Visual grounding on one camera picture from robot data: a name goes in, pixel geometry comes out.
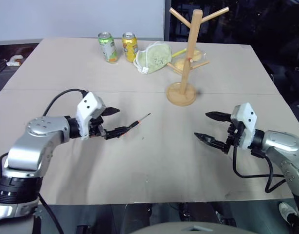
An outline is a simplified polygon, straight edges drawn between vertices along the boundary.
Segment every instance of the wooden stand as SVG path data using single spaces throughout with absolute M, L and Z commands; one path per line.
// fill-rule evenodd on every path
M 169 67 L 182 74 L 181 82 L 174 83 L 167 88 L 167 98 L 168 100 L 177 106 L 188 106 L 196 100 L 196 89 L 193 85 L 188 84 L 188 75 L 192 69 L 198 68 L 200 66 L 206 65 L 209 62 L 204 62 L 195 66 L 191 66 L 192 58 L 194 55 L 194 49 L 196 46 L 196 41 L 200 29 L 200 25 L 214 17 L 217 17 L 225 12 L 228 12 L 228 7 L 221 9 L 209 16 L 203 17 L 202 10 L 194 10 L 192 22 L 188 22 L 183 16 L 176 12 L 173 8 L 170 8 L 169 12 L 173 14 L 179 21 L 190 28 L 188 42 L 187 42 L 187 52 L 184 61 L 183 71 L 173 66 L 171 63 L 167 64 Z

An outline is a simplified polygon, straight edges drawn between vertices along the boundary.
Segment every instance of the beige tabletop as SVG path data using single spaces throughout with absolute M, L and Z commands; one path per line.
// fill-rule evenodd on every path
M 139 41 L 139 46 L 148 43 Z M 176 49 L 185 47 L 184 43 L 170 44 Z M 198 46 L 207 52 L 209 58 L 213 57 L 209 60 L 219 69 L 210 67 L 211 64 L 196 69 L 190 78 L 191 83 L 204 92 L 192 105 L 177 107 L 168 102 L 164 93 L 168 84 L 180 79 L 169 68 L 142 75 L 124 57 L 118 64 L 105 63 L 96 40 L 44 40 L 0 92 L 0 155 L 12 147 L 26 123 L 40 116 L 58 92 L 83 88 L 94 91 L 107 106 L 121 110 L 114 116 L 104 117 L 103 127 L 107 130 L 127 126 L 147 113 L 151 115 L 120 139 L 73 139 L 57 147 L 41 189 L 48 203 L 114 204 L 292 197 L 286 184 L 266 194 L 266 178 L 238 178 L 232 170 L 231 152 L 225 155 L 200 143 L 194 136 L 194 132 L 206 133 L 225 141 L 228 124 L 211 120 L 205 113 L 230 113 L 235 105 L 244 102 L 252 104 L 258 116 L 258 129 L 299 136 L 299 123 L 250 46 Z M 230 68 L 240 61 L 242 66 Z M 80 99 L 79 94 L 66 94 L 53 105 L 49 115 L 74 116 Z M 249 151 L 239 150 L 238 169 L 243 174 L 257 174 L 267 173 L 268 168 L 264 160 L 251 156 Z

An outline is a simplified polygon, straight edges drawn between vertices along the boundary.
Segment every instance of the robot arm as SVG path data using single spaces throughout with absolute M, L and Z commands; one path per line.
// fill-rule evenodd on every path
M 71 138 L 120 137 L 133 126 L 107 131 L 102 116 L 119 112 L 106 108 L 102 99 L 88 92 L 77 106 L 76 118 L 38 117 L 31 120 L 24 134 L 10 149 L 0 175 L 0 220 L 32 215 L 53 151 Z
M 231 122 L 227 130 L 227 140 L 224 143 L 217 141 L 212 136 L 200 133 L 195 133 L 196 137 L 226 154 L 233 145 L 234 148 L 239 146 L 242 149 L 250 149 L 254 156 L 270 159 L 281 169 L 283 177 L 294 195 L 299 213 L 299 137 L 289 133 L 264 132 L 255 129 L 257 116 L 249 103 L 236 106 L 231 115 L 209 112 L 206 113 L 206 116 L 217 121 Z

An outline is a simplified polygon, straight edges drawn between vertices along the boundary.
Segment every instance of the black cable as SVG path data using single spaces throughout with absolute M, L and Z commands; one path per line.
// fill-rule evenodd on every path
M 237 171 L 237 169 L 236 169 L 237 146 L 238 146 L 237 142 L 238 142 L 237 140 L 234 141 L 234 149 L 233 149 L 233 171 L 234 171 L 234 173 L 237 176 L 239 176 L 240 178 L 261 178 L 261 177 L 268 177 L 268 180 L 267 180 L 267 183 L 266 183 L 266 186 L 265 186 L 265 189 L 264 189 L 267 194 L 271 193 L 276 188 L 278 188 L 280 185 L 282 185 L 284 182 L 286 182 L 286 180 L 283 179 L 280 182 L 278 182 L 277 184 L 275 184 L 272 188 L 270 188 L 272 180 L 273 180 L 273 177 L 284 178 L 284 176 L 283 175 L 279 175 L 279 174 L 273 174 L 273 165 L 272 165 L 271 160 L 267 156 L 264 156 L 264 158 L 266 159 L 267 164 L 269 166 L 269 170 L 270 170 L 270 173 L 268 175 L 267 174 L 261 174 L 261 175 L 241 175 Z
M 8 153 L 5 153 L 3 155 L 0 156 L 0 179 L 2 177 L 2 160 L 4 157 L 6 157 L 8 155 Z
M 48 206 L 46 201 L 42 198 L 41 194 L 38 194 L 38 197 L 40 199 L 40 202 L 42 203 L 42 205 L 44 206 L 44 208 L 47 210 L 48 214 L 50 215 L 51 219 L 53 220 L 54 224 L 56 225 L 56 228 L 57 228 L 58 232 L 60 234 L 64 234 L 63 229 L 62 229 L 60 223 L 58 222 L 58 220 L 56 218 L 56 215 L 53 213 L 53 211 Z
M 236 168 L 236 161 L 237 161 L 237 144 L 234 143 L 234 149 L 233 149 L 233 171 L 236 175 L 238 175 L 240 178 L 261 178 L 261 177 L 269 177 L 270 174 L 261 174 L 261 175 L 241 175 Z M 274 174 L 273 177 L 281 177 L 284 178 L 283 175 Z
M 81 90 L 81 89 L 68 89 L 68 90 L 65 90 L 63 91 L 62 93 L 59 93 L 58 95 L 55 96 L 55 98 L 50 102 L 50 104 L 48 105 L 48 107 L 46 108 L 46 110 L 44 111 L 44 113 L 42 114 L 42 116 L 46 116 L 50 110 L 50 108 L 52 107 L 53 103 L 60 97 L 62 96 L 63 94 L 66 94 L 66 93 L 69 93 L 69 92 L 73 92 L 73 91 L 76 91 L 76 92 L 81 92 L 82 94 L 82 97 L 84 98 L 86 95 L 87 95 L 87 91 L 86 90 Z
M 283 180 L 281 180 L 280 182 L 278 182 L 277 184 L 275 184 L 272 188 L 270 188 L 271 183 L 272 183 L 272 180 L 273 180 L 273 176 L 274 176 L 274 175 L 273 175 L 273 165 L 272 165 L 271 160 L 270 160 L 267 156 L 265 156 L 265 159 L 266 159 L 267 164 L 268 164 L 268 166 L 269 166 L 269 168 L 270 168 L 270 174 L 269 174 L 269 177 L 268 177 L 268 180 L 267 180 L 267 184 L 266 184 L 266 186 L 265 186 L 265 192 L 266 192 L 267 194 L 269 194 L 269 193 L 271 193 L 272 191 L 274 191 L 276 188 L 278 188 L 280 185 L 282 185 L 284 182 L 286 182 L 286 180 L 283 179 Z
M 172 209 L 174 209 L 174 210 L 176 210 L 177 212 L 179 212 L 180 214 L 182 214 L 184 217 L 187 217 L 187 214 L 185 214 L 184 212 L 180 211 L 180 209 L 175 208 L 175 207 L 172 206 L 170 203 L 168 203 L 168 205 L 169 205 Z M 193 220 L 195 219 L 191 214 L 188 214 L 188 217 L 189 217 L 189 218 L 192 218 Z

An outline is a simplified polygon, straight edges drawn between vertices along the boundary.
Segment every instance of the wooden peg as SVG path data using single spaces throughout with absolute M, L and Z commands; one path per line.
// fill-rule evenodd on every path
M 176 10 L 170 8 L 169 12 L 173 14 L 179 21 L 185 24 L 188 28 L 190 28 L 190 22 L 187 21 L 183 16 L 181 16 Z
M 216 12 L 214 12 L 214 13 L 212 13 L 212 14 L 210 14 L 210 15 L 204 17 L 204 18 L 202 18 L 201 23 L 205 23 L 206 21 L 208 21 L 208 20 L 210 20 L 210 19 L 213 19 L 213 18 L 215 18 L 215 17 L 217 17 L 217 16 L 219 16 L 219 15 L 222 15 L 222 14 L 228 12 L 228 11 L 229 11 L 228 7 L 223 8 L 223 9 L 221 9 L 221 10 L 219 10 L 219 11 L 216 11 Z
M 197 65 L 195 65 L 195 66 L 192 66 L 191 67 L 191 70 L 193 70 L 193 69 L 195 69 L 195 68 L 198 68 L 198 67 L 201 67 L 201 66 L 204 66 L 204 65 L 206 65 L 206 64 L 208 64 L 208 63 L 210 63 L 209 61 L 207 61 L 207 62 L 202 62 L 202 63 L 200 63 L 200 64 L 197 64 Z
M 174 66 L 173 64 L 171 64 L 170 62 L 167 63 L 168 67 L 171 67 L 173 70 L 177 71 L 178 73 L 180 73 L 180 75 L 182 74 L 182 70 L 180 70 L 179 68 L 177 68 L 176 66 Z

